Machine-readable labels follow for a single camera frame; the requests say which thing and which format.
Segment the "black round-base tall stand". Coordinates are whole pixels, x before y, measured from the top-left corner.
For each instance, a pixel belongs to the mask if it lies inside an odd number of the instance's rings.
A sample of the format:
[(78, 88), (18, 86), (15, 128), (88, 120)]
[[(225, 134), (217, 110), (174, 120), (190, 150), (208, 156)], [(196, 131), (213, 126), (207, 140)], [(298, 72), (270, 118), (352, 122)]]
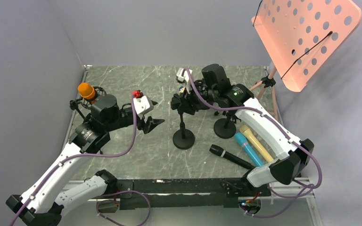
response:
[(181, 150), (191, 148), (195, 143), (195, 135), (189, 129), (186, 129), (183, 120), (183, 113), (179, 112), (180, 116), (180, 129), (173, 134), (173, 144)]

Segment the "black round-base clip stand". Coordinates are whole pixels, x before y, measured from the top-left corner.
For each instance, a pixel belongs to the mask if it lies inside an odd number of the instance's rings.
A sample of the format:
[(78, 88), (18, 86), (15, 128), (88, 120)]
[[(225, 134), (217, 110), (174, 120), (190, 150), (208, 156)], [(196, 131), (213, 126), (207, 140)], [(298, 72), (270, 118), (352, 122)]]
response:
[(226, 113), (225, 118), (218, 119), (214, 123), (214, 133), (222, 139), (229, 139), (236, 133), (235, 123), (231, 120), (232, 114)]

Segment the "black microphone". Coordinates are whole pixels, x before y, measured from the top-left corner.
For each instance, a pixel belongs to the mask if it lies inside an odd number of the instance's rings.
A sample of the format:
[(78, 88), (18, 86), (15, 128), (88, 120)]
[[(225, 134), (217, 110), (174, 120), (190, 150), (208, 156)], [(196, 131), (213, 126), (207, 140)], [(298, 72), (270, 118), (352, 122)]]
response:
[(230, 152), (227, 152), (220, 146), (211, 145), (209, 148), (209, 152), (218, 157), (224, 158), (234, 164), (237, 164), (245, 169), (252, 170), (254, 168), (254, 166), (251, 163), (231, 154)]

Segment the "blue microphone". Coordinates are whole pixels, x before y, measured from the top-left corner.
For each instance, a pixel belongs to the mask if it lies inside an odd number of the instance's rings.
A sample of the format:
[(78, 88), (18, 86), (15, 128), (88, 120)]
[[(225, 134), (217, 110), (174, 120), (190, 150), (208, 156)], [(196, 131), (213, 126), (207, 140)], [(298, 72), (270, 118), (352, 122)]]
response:
[(263, 166), (264, 163), (259, 158), (259, 156), (255, 153), (253, 148), (250, 146), (247, 138), (242, 133), (236, 133), (234, 135), (235, 140), (237, 143), (243, 148), (243, 150), (247, 153), (247, 155), (251, 158), (255, 166), (260, 167)]

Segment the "cream yellow microphone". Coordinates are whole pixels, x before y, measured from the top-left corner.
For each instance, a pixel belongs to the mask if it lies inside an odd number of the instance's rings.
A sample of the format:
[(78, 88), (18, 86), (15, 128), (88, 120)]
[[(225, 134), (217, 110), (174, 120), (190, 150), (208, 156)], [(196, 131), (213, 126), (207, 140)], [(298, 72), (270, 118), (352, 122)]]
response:
[(259, 152), (259, 154), (267, 161), (272, 162), (274, 158), (269, 154), (267, 149), (260, 143), (260, 141), (253, 134), (252, 130), (244, 125), (241, 126), (239, 131), (247, 138), (248, 142), (253, 145), (253, 147)]

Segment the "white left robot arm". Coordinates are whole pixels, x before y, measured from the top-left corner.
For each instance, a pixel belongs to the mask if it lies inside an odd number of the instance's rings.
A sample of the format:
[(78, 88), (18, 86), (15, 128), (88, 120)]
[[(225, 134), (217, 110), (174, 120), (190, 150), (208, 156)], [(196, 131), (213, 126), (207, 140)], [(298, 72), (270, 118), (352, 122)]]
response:
[(140, 91), (132, 93), (131, 102), (120, 108), (111, 94), (96, 97), (90, 113), (70, 136), (62, 152), (37, 182), (21, 195), (11, 195), (6, 205), (28, 226), (56, 226), (68, 212), (95, 197), (113, 197), (121, 191), (117, 178), (99, 170), (87, 181), (64, 190), (71, 177), (90, 158), (101, 157), (102, 147), (110, 141), (110, 132), (133, 127), (151, 132), (162, 119), (147, 113), (156, 102)]

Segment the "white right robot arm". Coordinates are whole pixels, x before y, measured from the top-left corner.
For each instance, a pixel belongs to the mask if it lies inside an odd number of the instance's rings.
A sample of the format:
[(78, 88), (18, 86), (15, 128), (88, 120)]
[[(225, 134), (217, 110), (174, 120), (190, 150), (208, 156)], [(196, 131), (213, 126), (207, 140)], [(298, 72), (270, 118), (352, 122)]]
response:
[(242, 192), (254, 195), (259, 187), (272, 182), (289, 185), (307, 166), (314, 144), (310, 139), (301, 139), (289, 132), (270, 115), (244, 85), (232, 85), (225, 70), (218, 64), (202, 69), (203, 79), (194, 80), (191, 70), (179, 68), (176, 81), (182, 84), (174, 94), (171, 107), (180, 113), (194, 115), (199, 110), (214, 108), (229, 112), (251, 127), (275, 153), (269, 163), (255, 167), (246, 174), (241, 183)]

